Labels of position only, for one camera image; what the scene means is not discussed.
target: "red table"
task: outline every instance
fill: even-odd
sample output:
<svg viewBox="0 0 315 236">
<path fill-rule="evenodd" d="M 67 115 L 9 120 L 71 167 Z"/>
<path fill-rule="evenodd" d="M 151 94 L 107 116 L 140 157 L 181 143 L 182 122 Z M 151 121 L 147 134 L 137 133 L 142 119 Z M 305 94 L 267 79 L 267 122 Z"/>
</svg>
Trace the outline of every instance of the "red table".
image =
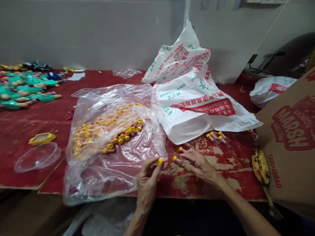
<svg viewBox="0 0 315 236">
<path fill-rule="evenodd" d="M 63 192 L 63 181 L 67 166 L 65 156 L 69 139 L 73 106 L 77 98 L 70 95 L 82 88 L 101 88 L 114 84 L 140 84 L 143 75 L 136 75 L 130 79 L 113 77 L 111 71 L 85 71 L 86 76 L 80 81 L 67 82 L 59 88 L 51 88 L 62 94 L 63 98 L 49 103 L 36 103 L 28 109 L 7 111 L 1 110 L 0 128 L 0 187 L 39 189 L 40 193 Z M 218 86 L 223 92 L 232 96 L 248 111 L 256 113 L 259 109 L 250 101 L 249 92 L 252 86 L 244 86 L 245 93 L 240 92 L 241 84 Z M 32 147 L 28 140 L 37 133 L 52 132 L 57 135 L 54 142 L 62 149 L 60 159 L 45 169 L 26 173 L 15 173 L 13 166 L 17 159 Z M 232 140 L 232 149 L 223 144 L 214 146 L 204 135 L 190 143 L 201 154 L 205 155 L 210 163 L 225 179 L 247 200 L 265 200 L 264 193 L 252 170 L 250 133 L 225 132 Z M 205 186 L 196 177 L 172 163 L 172 157 L 178 153 L 177 146 L 168 139 L 166 149 L 169 164 L 164 168 L 158 184 L 158 197 L 212 199 L 217 198 L 216 192 Z"/>
</svg>

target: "yellow bottle cap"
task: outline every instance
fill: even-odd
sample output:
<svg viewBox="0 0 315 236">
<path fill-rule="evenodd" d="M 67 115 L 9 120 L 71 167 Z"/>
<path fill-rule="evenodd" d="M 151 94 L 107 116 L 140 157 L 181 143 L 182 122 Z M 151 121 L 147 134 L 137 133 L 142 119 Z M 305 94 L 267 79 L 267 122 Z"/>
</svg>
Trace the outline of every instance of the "yellow bottle cap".
<svg viewBox="0 0 315 236">
<path fill-rule="evenodd" d="M 162 165 L 162 164 L 163 164 L 163 160 L 162 160 L 162 158 L 159 158 L 157 160 L 157 166 Z"/>
</svg>

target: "forearm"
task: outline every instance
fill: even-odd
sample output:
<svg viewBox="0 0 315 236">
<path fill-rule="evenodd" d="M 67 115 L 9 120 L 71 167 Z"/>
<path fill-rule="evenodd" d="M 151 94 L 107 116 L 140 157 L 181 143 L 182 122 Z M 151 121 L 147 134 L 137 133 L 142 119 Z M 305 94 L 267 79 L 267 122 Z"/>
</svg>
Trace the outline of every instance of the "forearm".
<svg viewBox="0 0 315 236">
<path fill-rule="evenodd" d="M 138 207 L 132 217 L 132 220 L 124 234 L 124 236 L 140 236 L 143 233 L 145 223 L 148 219 L 150 211 L 142 211 Z"/>
<path fill-rule="evenodd" d="M 219 184 L 225 200 L 233 209 L 251 236 L 266 236 L 280 234 L 275 228 L 245 199 L 243 199 L 226 181 Z"/>
</svg>

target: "white wall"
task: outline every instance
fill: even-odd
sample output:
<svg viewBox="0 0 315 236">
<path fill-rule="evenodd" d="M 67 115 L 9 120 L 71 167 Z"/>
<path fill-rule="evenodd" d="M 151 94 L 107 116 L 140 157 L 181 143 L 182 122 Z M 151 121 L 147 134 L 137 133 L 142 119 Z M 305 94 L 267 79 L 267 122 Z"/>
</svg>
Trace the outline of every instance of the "white wall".
<svg viewBox="0 0 315 236">
<path fill-rule="evenodd" d="M 273 52 L 283 38 L 314 31 L 313 0 L 292 0 L 282 11 L 279 5 L 237 9 L 234 0 L 191 2 L 190 20 L 200 45 L 212 50 L 209 65 L 216 80 L 232 83 L 254 52 Z M 41 60 L 54 68 L 146 70 L 160 47 L 178 38 L 184 5 L 184 0 L 2 0 L 0 63 Z"/>
</svg>

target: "overripe banana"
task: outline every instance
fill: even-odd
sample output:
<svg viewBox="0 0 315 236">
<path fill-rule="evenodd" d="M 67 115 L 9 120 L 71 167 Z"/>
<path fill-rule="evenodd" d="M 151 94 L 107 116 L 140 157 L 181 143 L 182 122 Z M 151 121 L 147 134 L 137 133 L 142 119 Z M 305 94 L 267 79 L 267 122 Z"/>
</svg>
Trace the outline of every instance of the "overripe banana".
<svg viewBox="0 0 315 236">
<path fill-rule="evenodd" d="M 272 213 L 271 215 L 273 215 L 277 220 L 281 220 L 283 218 L 283 215 L 274 206 L 268 192 L 270 176 L 269 176 L 269 168 L 267 164 L 267 159 L 263 151 L 258 150 L 258 149 L 254 150 L 252 154 L 252 164 L 253 164 L 255 176 L 257 177 L 258 181 L 262 185 L 263 191 L 266 194 L 268 204 L 270 206 L 271 213 Z"/>
</svg>

